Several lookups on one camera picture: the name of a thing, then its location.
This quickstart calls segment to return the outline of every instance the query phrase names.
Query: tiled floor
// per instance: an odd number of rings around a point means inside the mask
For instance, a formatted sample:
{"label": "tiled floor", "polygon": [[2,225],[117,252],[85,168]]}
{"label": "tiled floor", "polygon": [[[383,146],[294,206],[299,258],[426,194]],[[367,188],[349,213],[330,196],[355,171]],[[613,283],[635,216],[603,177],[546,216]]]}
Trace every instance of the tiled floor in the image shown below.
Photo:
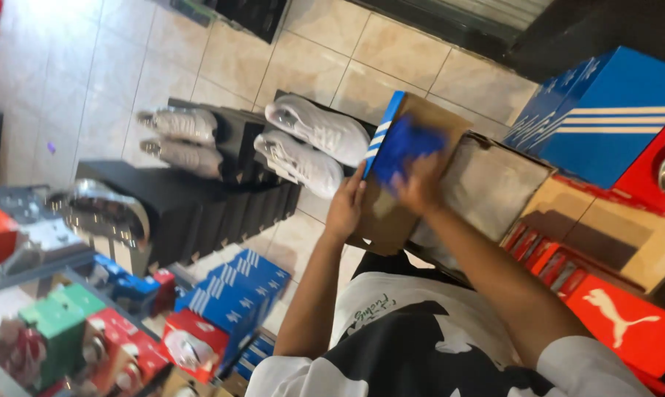
{"label": "tiled floor", "polygon": [[[281,88],[376,124],[392,92],[407,90],[498,138],[536,88],[347,1],[292,1],[284,30],[268,45],[220,23],[202,28],[148,0],[6,0],[1,182],[66,186],[85,158],[161,165],[139,152],[139,140],[151,132],[134,115],[165,105],[169,96],[260,110]],[[328,205],[304,190],[301,211],[245,245],[290,269],[297,282]],[[361,255],[346,248],[341,286]],[[275,309],[278,323],[296,287]],[[277,321],[269,327],[277,330]]]}

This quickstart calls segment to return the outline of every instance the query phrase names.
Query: black and white t-shirt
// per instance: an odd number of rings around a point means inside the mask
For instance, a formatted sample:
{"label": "black and white t-shirt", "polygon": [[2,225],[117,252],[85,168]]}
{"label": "black and white t-shirt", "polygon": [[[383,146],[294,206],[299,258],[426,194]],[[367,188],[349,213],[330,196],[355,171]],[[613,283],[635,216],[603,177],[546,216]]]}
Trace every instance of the black and white t-shirt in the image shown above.
{"label": "black and white t-shirt", "polygon": [[537,370],[520,365],[479,294],[423,278],[364,273],[338,297],[330,350],[268,357],[246,397],[632,397],[652,394],[600,342],[561,338]]}

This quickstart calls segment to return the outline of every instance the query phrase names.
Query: person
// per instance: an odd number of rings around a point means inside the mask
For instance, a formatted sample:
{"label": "person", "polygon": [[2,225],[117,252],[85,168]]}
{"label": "person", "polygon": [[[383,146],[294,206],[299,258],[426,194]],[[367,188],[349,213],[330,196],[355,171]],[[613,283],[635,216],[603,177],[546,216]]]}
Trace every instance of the person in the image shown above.
{"label": "person", "polygon": [[392,184],[472,287],[412,266],[403,251],[367,252],[336,302],[363,168],[332,199],[274,356],[255,368],[247,397],[652,395],[538,278],[444,205],[437,155]]}

